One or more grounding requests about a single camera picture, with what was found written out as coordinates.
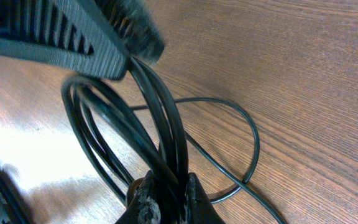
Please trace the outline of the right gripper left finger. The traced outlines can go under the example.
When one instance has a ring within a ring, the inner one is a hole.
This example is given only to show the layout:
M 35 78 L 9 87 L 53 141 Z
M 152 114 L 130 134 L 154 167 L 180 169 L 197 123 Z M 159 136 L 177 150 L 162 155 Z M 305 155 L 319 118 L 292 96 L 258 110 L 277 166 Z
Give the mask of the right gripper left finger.
M 128 51 L 94 1 L 0 1 L 0 55 L 120 80 Z

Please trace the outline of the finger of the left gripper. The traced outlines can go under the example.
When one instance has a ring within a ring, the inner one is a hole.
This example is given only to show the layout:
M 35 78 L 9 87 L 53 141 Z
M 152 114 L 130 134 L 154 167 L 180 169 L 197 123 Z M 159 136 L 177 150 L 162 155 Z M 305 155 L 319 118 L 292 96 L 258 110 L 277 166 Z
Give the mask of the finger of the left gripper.
M 192 172 L 188 174 L 185 211 L 188 224 L 224 224 L 213 208 L 201 182 Z
M 135 180 L 126 196 L 126 211 L 116 224 L 159 224 L 161 211 L 157 202 L 157 182 L 151 171 Z

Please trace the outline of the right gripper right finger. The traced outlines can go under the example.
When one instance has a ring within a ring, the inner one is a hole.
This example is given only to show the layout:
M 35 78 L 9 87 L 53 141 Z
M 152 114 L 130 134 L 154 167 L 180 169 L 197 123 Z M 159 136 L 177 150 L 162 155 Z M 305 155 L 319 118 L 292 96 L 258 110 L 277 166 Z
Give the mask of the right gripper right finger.
M 142 1 L 96 0 L 96 4 L 130 54 L 146 62 L 160 59 L 165 42 Z

